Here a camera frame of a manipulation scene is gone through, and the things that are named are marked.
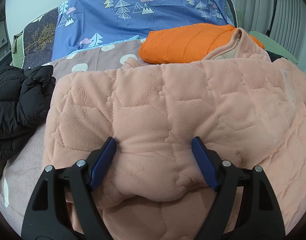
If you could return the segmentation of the pink quilted jacket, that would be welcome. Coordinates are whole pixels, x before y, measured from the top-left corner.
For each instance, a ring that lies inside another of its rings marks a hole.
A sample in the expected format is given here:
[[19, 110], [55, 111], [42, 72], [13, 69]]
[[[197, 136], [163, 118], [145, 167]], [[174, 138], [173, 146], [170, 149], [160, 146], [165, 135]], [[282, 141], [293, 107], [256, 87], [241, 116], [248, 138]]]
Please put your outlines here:
[[263, 167], [290, 232], [306, 211], [306, 73], [245, 31], [200, 61], [70, 73], [57, 81], [43, 166], [72, 166], [108, 137], [94, 202], [114, 239], [193, 239], [214, 200], [191, 143]]

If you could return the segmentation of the pink polka dot bedspread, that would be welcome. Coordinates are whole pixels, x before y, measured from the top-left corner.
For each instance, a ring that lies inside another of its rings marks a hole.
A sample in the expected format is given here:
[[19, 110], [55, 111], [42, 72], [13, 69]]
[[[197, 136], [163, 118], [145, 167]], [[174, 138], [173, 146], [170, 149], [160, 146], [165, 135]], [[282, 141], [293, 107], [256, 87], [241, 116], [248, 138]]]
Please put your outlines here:
[[[52, 61], [56, 79], [72, 72], [120, 68], [124, 61], [138, 59], [143, 39], [104, 45], [74, 52]], [[19, 154], [0, 163], [0, 213], [17, 233], [21, 233], [27, 204], [41, 174], [45, 125], [39, 126]]]

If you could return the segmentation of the black puffer jacket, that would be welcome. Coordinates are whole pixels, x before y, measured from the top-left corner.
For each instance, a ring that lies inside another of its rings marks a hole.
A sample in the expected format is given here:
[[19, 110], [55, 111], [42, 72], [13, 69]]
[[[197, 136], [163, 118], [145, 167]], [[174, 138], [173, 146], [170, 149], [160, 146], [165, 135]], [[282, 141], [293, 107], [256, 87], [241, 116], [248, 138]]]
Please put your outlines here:
[[56, 85], [53, 66], [0, 66], [0, 162], [20, 153], [46, 121]]

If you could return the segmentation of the green headboard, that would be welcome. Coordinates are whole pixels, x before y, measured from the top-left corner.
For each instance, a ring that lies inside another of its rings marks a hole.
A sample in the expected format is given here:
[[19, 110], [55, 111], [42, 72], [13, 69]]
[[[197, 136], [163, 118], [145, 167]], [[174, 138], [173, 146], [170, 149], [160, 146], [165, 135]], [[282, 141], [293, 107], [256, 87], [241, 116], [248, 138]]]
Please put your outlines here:
[[20, 32], [13, 36], [12, 42], [12, 65], [18, 68], [22, 68], [24, 64], [24, 34]]

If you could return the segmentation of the green pillow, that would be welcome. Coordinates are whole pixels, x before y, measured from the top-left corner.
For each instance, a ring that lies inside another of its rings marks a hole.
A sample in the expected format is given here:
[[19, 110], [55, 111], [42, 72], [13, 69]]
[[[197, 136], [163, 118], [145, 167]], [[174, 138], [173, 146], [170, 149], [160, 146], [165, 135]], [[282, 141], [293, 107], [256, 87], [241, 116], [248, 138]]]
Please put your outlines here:
[[265, 51], [268, 53], [272, 62], [280, 58], [285, 58], [293, 62], [295, 65], [298, 64], [297, 59], [291, 53], [265, 34], [257, 31], [250, 31], [249, 35], [255, 37], [264, 45]]

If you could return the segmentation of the orange puffer jacket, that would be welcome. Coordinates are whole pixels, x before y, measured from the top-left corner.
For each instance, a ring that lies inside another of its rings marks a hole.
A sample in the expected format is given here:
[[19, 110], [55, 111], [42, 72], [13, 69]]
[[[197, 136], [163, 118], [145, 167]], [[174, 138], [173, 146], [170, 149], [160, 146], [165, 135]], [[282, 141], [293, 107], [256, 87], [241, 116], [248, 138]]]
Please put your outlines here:
[[270, 61], [259, 40], [229, 24], [199, 23], [151, 31], [138, 54], [143, 61], [152, 64], [234, 58]]

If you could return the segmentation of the dark tree print cover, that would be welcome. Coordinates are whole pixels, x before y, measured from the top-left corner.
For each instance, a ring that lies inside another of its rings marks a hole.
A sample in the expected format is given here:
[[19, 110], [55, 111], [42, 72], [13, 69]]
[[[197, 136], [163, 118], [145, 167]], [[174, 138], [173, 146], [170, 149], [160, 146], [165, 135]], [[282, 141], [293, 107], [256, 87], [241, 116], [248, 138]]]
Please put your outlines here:
[[33, 68], [52, 61], [58, 23], [58, 8], [45, 12], [24, 28], [24, 62], [22, 68]]

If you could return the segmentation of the grey curtain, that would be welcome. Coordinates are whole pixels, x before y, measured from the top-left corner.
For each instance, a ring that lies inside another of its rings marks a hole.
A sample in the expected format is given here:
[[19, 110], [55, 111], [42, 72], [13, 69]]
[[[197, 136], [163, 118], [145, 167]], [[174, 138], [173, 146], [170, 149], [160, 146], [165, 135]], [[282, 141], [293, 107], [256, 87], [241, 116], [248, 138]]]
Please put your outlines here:
[[[238, 26], [265, 34], [272, 17], [274, 0], [236, 0]], [[278, 0], [269, 36], [298, 61], [306, 73], [306, 4], [303, 0]]]

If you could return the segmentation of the blue tree print sheet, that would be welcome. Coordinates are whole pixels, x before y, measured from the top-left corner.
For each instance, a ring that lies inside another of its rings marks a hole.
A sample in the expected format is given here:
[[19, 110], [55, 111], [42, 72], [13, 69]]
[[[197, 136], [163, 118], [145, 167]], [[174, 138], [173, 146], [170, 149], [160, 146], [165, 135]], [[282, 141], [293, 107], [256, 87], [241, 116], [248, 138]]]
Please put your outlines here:
[[235, 7], [231, 0], [68, 0], [58, 6], [52, 60], [196, 23], [236, 26]]

